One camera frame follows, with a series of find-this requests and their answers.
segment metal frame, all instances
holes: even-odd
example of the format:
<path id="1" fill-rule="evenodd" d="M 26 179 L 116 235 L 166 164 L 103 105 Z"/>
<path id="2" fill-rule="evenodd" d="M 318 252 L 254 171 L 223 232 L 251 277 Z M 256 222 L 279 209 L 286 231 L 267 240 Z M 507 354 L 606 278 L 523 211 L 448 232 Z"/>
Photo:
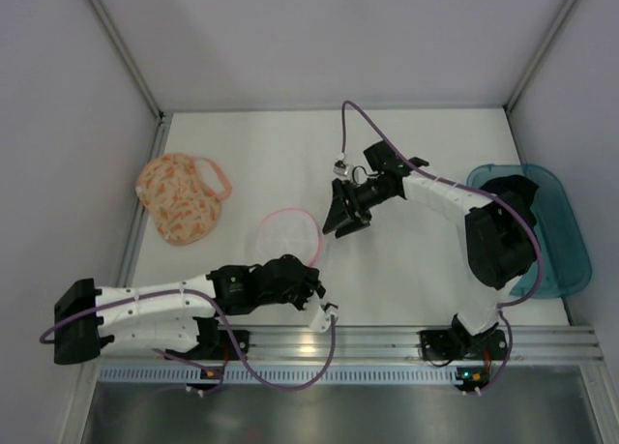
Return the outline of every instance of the metal frame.
<path id="1" fill-rule="evenodd" d="M 531 57 L 531 60 L 529 60 L 528 65 L 524 69 L 524 72 L 518 79 L 512 95 L 505 104 L 505 112 L 508 117 L 516 107 L 526 88 L 529 86 L 529 84 L 531 84 L 531 81 L 533 80 L 533 77 L 535 76 L 537 70 L 544 62 L 554 43 L 557 41 L 557 38 L 559 37 L 561 31 L 565 28 L 568 19 L 574 13 L 575 8 L 579 2 L 580 0 L 564 0 L 561 4 L 561 7 L 559 8 L 554 19 L 550 23 L 550 26 L 544 33 L 544 36 L 538 44 L 536 51 Z"/>
<path id="2" fill-rule="evenodd" d="M 259 364 L 254 367 L 267 381 L 283 385 L 298 385 L 314 378 L 321 365 Z M 164 383 L 217 384 L 218 379 L 203 377 L 201 370 L 170 362 L 104 363 L 99 382 L 102 383 Z M 225 367 L 225 384 L 259 384 L 240 363 Z M 456 367 L 436 369 L 413 365 L 331 365 L 318 381 L 338 385 L 459 385 Z"/>
<path id="3" fill-rule="evenodd" d="M 148 160 L 160 155 L 165 147 L 170 128 L 172 113 L 162 113 L 155 97 L 146 83 L 139 67 L 136 65 L 125 41 L 119 33 L 108 9 L 102 0 L 86 0 L 111 45 L 127 69 L 144 102 L 158 119 L 149 149 Z M 556 42 L 579 0 L 564 0 L 555 18 L 550 23 L 543 39 L 530 59 L 522 76 L 515 85 L 512 95 L 504 109 L 510 122 L 510 115 L 526 88 L 535 77 L 537 70 Z M 116 279 L 117 285 L 127 285 L 133 278 L 136 257 L 145 226 L 145 211 L 138 201 L 133 207 L 131 227 L 123 250 L 122 260 Z M 425 371 L 419 353 L 419 331 L 423 327 L 365 327 L 338 328 L 338 350 L 334 365 L 337 368 L 352 366 L 358 371 L 377 371 L 379 369 L 405 369 L 405 371 Z M 326 355 L 329 339 L 310 333 L 302 328 L 290 327 L 250 327 L 251 352 L 253 364 L 258 364 L 264 371 L 291 371 L 306 369 L 321 362 Z M 619 442 L 619 406 L 614 394 L 608 371 L 604 365 L 602 351 L 595 333 L 589 327 L 514 327 L 515 345 L 510 362 L 517 366 L 580 366 L 588 398 L 604 442 Z M 470 362 L 457 362 L 458 365 L 472 365 Z M 231 365 L 236 371 L 238 366 Z M 109 369 L 128 369 L 125 371 L 142 371 L 150 369 L 169 370 L 173 366 L 152 359 L 103 359 L 79 367 L 74 395 L 67 410 L 60 443 L 79 442 L 84 432 L 88 411 L 94 394 L 95 385 L 101 371 Z"/>

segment orange patterned bib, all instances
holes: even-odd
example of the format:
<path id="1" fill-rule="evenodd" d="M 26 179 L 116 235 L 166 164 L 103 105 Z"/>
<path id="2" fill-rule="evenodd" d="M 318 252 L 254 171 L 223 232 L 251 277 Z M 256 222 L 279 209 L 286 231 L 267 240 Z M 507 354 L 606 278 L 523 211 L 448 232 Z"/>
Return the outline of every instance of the orange patterned bib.
<path id="1" fill-rule="evenodd" d="M 195 164 L 206 162 L 217 174 L 222 192 L 204 183 Z M 209 159 L 166 154 L 140 173 L 135 185 L 139 200 L 155 220 L 165 241 L 184 246 L 206 236 L 221 214 L 221 201 L 232 187 L 219 166 Z"/>

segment white cable connector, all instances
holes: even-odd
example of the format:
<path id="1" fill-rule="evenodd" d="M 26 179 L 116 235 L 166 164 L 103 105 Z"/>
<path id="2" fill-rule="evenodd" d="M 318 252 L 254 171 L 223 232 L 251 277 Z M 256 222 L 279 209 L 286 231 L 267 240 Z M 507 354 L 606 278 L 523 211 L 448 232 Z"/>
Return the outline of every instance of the white cable connector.
<path id="1" fill-rule="evenodd" d="M 336 162 L 333 165 L 333 172 L 346 179 L 350 179 L 351 168 L 348 163 L 346 163 L 346 154 L 340 152 L 336 157 Z"/>
<path id="2" fill-rule="evenodd" d="M 306 307 L 306 321 L 314 333 L 326 332 L 331 326 L 332 316 L 336 321 L 339 319 L 338 306 L 330 303 L 323 305 L 321 302 L 317 297 L 312 297 Z"/>

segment teal plastic tray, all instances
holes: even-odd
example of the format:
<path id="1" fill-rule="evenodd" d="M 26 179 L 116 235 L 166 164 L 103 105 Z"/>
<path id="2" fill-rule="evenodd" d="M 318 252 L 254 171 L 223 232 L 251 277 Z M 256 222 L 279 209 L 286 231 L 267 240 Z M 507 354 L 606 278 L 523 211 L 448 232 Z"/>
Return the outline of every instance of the teal plastic tray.
<path id="1" fill-rule="evenodd" d="M 591 261 L 570 201 L 559 179 L 538 165 L 482 165 L 468 176 L 467 184 L 479 188 L 486 181 L 510 175 L 523 175 L 540 187 L 533 201 L 532 212 L 538 221 L 534 231 L 542 246 L 545 278 L 535 295 L 550 299 L 575 294 L 591 280 Z M 531 289 L 537 276 L 534 263 L 512 290 L 522 296 Z"/>

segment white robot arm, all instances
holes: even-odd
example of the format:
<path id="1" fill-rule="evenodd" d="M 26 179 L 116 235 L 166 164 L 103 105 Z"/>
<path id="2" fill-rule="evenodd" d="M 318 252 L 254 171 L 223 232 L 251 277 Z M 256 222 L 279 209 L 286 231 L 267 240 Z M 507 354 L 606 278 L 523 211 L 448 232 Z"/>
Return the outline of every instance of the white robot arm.
<path id="1" fill-rule="evenodd" d="M 318 270 L 284 255 L 264 265 L 227 265 L 170 284 L 96 287 L 92 279 L 80 280 L 56 304 L 55 321 L 84 310 L 92 313 L 56 332 L 54 362 L 75 364 L 101 353 L 140 354 L 154 348 L 188 360 L 220 360 L 227 334 L 218 330 L 209 300 L 226 317 L 260 306 L 291 304 L 305 313 L 310 329 L 324 332 L 332 316 L 338 318 L 338 308 L 326 301 L 318 276 Z M 247 344 L 247 332 L 235 334 L 241 344 Z"/>
<path id="2" fill-rule="evenodd" d="M 424 204 L 453 222 L 467 275 L 462 290 L 454 296 L 458 310 L 449 337 L 459 344 L 454 346 L 459 356 L 469 354 L 475 344 L 479 347 L 481 340 L 494 334 L 497 305 L 509 297 L 519 276 L 535 261 L 533 246 L 516 221 L 487 197 L 411 171 L 385 142 L 370 146 L 364 154 L 374 173 L 363 184 L 349 179 L 333 181 L 333 201 L 323 232 L 335 231 L 336 238 L 341 238 L 363 229 L 371 220 L 369 209 L 395 196 L 407 199 L 411 206 Z M 418 167 L 427 166 L 421 159 L 410 161 Z M 343 176 L 354 168 L 338 159 L 334 171 Z M 530 207 L 537 190 L 535 183 L 514 176 L 492 180 L 483 188 L 499 195 L 533 227 Z"/>

